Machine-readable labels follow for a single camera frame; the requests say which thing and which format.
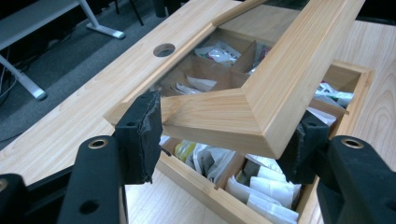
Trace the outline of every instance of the black plastic part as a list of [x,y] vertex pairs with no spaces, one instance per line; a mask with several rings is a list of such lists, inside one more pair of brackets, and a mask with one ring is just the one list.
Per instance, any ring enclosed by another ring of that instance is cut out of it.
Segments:
[[277,160],[288,181],[312,184],[315,172],[311,168],[314,151],[324,148],[329,126],[306,111],[282,156]]
[[0,175],[0,223],[21,223],[28,191],[20,175]]
[[126,223],[118,145],[111,136],[81,144],[58,223]]
[[326,185],[327,188],[333,190],[335,193],[341,193],[327,155],[329,144],[330,142],[328,142],[325,147],[315,150],[314,159],[312,160],[312,169],[317,176],[320,177],[320,182],[322,184]]
[[337,223],[341,209],[344,206],[343,196],[328,188],[322,180],[318,182],[317,195],[324,223]]
[[163,132],[160,93],[151,91],[138,97],[116,125],[115,137],[120,147],[124,183],[152,182],[161,154]]
[[322,213],[331,218],[323,216],[326,223],[396,223],[396,174],[369,144],[335,136],[327,155],[344,203],[334,209],[330,189],[318,186]]
[[56,223],[66,194],[72,166],[28,186],[29,210],[23,223]]

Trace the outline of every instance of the brass insert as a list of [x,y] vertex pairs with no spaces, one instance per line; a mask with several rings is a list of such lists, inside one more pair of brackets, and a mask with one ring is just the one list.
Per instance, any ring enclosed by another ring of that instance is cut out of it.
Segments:
[[88,147],[91,149],[98,149],[98,148],[105,147],[107,144],[108,144],[107,139],[98,138],[98,139],[91,141],[90,144],[88,145]]
[[6,179],[0,179],[0,192],[6,189],[8,186],[8,181]]
[[354,140],[354,139],[351,139],[351,138],[343,138],[341,140],[341,142],[344,145],[346,145],[347,147],[353,147],[353,148],[356,148],[356,149],[361,149],[361,148],[364,147],[364,145],[361,142],[359,142],[357,140]]

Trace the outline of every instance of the round hole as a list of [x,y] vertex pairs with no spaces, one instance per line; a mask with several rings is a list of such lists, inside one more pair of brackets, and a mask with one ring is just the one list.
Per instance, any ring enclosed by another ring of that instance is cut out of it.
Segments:
[[396,202],[395,202],[395,201],[389,200],[389,201],[387,201],[387,202],[385,203],[385,206],[386,206],[388,209],[392,210],[393,212],[396,212]]
[[8,181],[6,179],[0,179],[0,192],[6,189],[8,186]]
[[99,208],[99,202],[96,200],[88,200],[79,207],[79,212],[82,214],[90,214]]
[[126,123],[126,126],[128,126],[128,127],[133,127],[133,126],[135,126],[135,125],[136,125],[135,122],[128,122],[128,123]]
[[353,147],[353,148],[363,148],[363,144],[357,140],[350,139],[350,138],[344,138],[341,140],[341,142],[346,145],[347,147]]
[[173,44],[161,44],[154,49],[154,55],[157,57],[166,57],[171,55],[175,51],[175,45]]
[[97,148],[105,147],[107,143],[108,141],[105,138],[99,138],[91,141],[88,147],[91,149],[97,149]]
[[317,127],[318,126],[315,122],[312,122],[312,121],[308,122],[308,125],[312,126],[312,127]]

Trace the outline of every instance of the wooden tabletop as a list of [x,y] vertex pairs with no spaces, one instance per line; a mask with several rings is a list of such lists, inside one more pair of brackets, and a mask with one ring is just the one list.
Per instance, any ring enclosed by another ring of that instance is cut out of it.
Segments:
[[[228,0],[190,1],[0,151],[0,173],[23,175],[26,184],[31,184],[72,165],[83,141],[114,132],[105,119],[111,108],[143,93],[156,81],[147,78],[149,74],[163,74],[165,66],[184,56],[176,51],[171,57],[158,58],[152,54],[155,47],[172,43],[177,50],[183,49],[211,20],[237,4]],[[289,9],[277,10],[284,15],[296,14]],[[396,28],[355,21],[335,59],[375,70],[356,124],[342,130],[369,142],[395,171]],[[153,180],[153,185],[127,188],[131,223],[223,222],[158,170]],[[315,192],[300,221],[321,222]]]

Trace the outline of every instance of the drilled hole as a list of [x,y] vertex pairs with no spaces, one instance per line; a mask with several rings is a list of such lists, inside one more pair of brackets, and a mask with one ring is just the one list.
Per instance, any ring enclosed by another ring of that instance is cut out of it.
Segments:
[[97,149],[97,148],[101,148],[101,147],[105,147],[107,145],[108,141],[104,138],[99,138],[99,139],[95,139],[93,141],[90,142],[90,144],[88,145],[89,148],[91,149]]
[[353,147],[353,148],[363,148],[363,144],[357,140],[350,139],[350,138],[344,138],[341,140],[341,142],[346,145],[347,147]]
[[166,57],[171,55],[175,51],[175,45],[173,44],[161,44],[154,49],[154,55],[157,57]]
[[96,200],[88,200],[79,207],[79,212],[88,215],[99,208],[99,202]]

